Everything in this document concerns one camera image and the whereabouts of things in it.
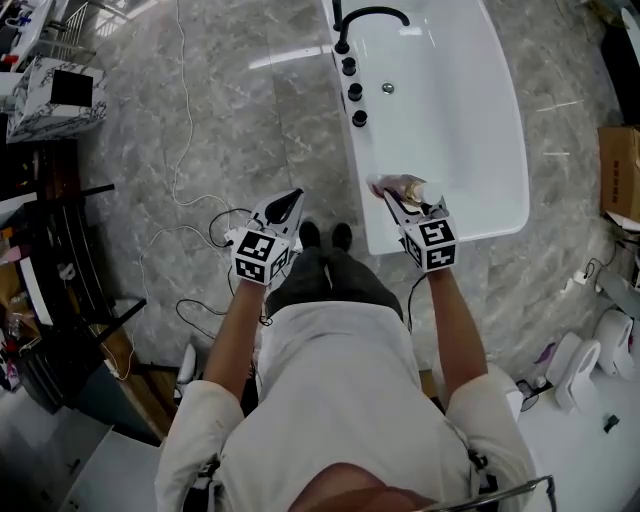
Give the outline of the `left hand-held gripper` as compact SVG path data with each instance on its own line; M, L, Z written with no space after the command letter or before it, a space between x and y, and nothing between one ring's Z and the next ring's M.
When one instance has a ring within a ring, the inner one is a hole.
M252 218L269 225L281 237L239 228L234 241L234 272L238 278L267 286L286 267L290 240L301 222L303 205L304 191L295 188L271 195L254 208Z

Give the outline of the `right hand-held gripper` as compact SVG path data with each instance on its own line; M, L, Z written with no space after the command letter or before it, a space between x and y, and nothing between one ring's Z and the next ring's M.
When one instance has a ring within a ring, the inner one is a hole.
M456 227L443 196L422 203L422 211L410 211L398 192L384 192L383 199L399 226L400 243L424 273L451 267L458 256Z

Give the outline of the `small beige bottle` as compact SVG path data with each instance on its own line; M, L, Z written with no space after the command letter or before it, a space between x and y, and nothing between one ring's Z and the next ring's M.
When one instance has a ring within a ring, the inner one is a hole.
M366 183L371 192L384 197L384 191L394 191L407 204L415 206L435 205L443 199L442 189L437 183L427 182L419 177L403 175L370 175Z

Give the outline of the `white bathtub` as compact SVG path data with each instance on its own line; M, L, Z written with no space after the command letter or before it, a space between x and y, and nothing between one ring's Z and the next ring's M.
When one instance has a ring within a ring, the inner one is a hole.
M529 217L529 176L521 116L509 67L483 0L342 0L344 12L382 5L387 15L349 28L352 102L338 96L354 191L372 255L400 250L398 228L369 190L370 175L411 174L442 189L463 241L511 235ZM394 85L392 94L382 91ZM367 124L352 124L356 110Z

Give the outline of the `person's right forearm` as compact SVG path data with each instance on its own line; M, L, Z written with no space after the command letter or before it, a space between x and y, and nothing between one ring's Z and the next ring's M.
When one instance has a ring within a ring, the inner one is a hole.
M475 321L450 269L427 274L436 320L438 351L450 397L463 385L488 373Z

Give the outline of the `person's left forearm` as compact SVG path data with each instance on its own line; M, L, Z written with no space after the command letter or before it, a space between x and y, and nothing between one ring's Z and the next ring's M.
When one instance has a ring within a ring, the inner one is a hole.
M209 352L203 379L242 398L252 362L265 287L241 280Z

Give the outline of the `person's left black shoe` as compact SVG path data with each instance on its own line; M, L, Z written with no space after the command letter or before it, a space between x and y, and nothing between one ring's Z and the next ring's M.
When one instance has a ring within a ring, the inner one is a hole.
M299 238L303 250L319 248L321 246L321 234L318 227L310 220L303 221L299 227Z

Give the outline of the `person's black shoe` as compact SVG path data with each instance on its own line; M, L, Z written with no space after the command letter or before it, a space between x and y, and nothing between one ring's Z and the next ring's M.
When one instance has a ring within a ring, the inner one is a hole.
M321 234L318 227L310 220L303 221L299 227L299 238L303 250L319 248L321 246Z
M353 241L353 234L350 226L344 222L336 224L331 233L331 244L333 248L348 253Z

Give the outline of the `person's right black shoe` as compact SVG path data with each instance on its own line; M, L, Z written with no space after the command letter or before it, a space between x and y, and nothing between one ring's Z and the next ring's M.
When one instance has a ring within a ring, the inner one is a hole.
M353 241L353 234L350 226L344 222L336 224L331 233L331 244L333 248L348 253Z

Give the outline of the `person's dark trousers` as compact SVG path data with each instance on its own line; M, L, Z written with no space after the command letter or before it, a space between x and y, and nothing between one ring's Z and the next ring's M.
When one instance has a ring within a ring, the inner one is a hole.
M321 301L384 306L404 320L397 297L369 267L340 248L327 255L318 247L304 249L289 275L267 297L266 312L272 316L287 306Z

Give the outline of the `person's white shirt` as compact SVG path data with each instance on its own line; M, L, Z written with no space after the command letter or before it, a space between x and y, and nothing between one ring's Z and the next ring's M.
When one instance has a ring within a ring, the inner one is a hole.
M227 512L287 512L337 464L437 501L479 493L472 454L501 489L535 475L495 378L471 380L438 409L422 391L408 332L388 308L288 306L264 332L260 364L263 389L249 414L219 384L186 387L159 463L158 512L181 512L209 464Z

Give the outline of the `black curved faucet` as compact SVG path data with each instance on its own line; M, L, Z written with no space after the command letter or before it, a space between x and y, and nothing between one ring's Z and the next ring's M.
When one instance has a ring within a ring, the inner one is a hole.
M342 0L331 0L334 15L333 30L339 33L339 39L334 45L334 50L340 55L347 54L350 46L347 42L350 25L364 16L387 15L398 19L404 27L410 25L410 20L402 11L386 6L369 6L351 11L347 15L342 13Z

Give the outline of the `brown cardboard box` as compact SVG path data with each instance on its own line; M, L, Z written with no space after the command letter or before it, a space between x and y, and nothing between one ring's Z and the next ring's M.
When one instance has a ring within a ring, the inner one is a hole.
M640 223L640 129L601 127L598 140L601 211Z

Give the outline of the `white toilet model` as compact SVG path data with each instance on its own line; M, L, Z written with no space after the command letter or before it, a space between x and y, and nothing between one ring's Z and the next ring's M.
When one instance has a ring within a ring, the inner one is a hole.
M598 394L591 373L601 352L599 341L582 340L573 332L567 333L554 354L553 363L559 369L549 371L547 379L555 389L559 407L569 413L586 412L596 406Z

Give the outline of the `black metal rack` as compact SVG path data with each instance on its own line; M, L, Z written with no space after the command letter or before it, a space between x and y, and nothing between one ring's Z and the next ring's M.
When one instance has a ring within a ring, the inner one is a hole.
M17 243L28 250L17 265L27 303L35 314L35 340L21 338L17 370L27 393L50 413L72 401L102 363L100 347L145 306L122 315L105 292L92 258L85 214L88 197L114 190L79 185L78 147L73 139L20 143L7 156L31 157L36 198L9 218Z

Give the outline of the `white round appliance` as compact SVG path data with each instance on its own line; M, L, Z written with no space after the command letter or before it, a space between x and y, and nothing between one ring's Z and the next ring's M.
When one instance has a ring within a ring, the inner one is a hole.
M634 379L636 367L629 348L633 326L633 319L619 310L609 309L601 316L594 338L601 345L598 364L605 374Z

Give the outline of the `black oval tub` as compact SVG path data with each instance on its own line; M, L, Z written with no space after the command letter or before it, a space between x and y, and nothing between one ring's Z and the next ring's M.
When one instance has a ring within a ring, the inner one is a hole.
M634 1L618 11L601 43L601 53L626 125L640 126L640 7Z

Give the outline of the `marble pattern cabinet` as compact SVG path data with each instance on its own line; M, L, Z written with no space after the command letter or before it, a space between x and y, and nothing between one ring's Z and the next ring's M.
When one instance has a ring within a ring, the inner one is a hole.
M89 66L38 56L13 89L6 142L74 138L106 117L107 76Z

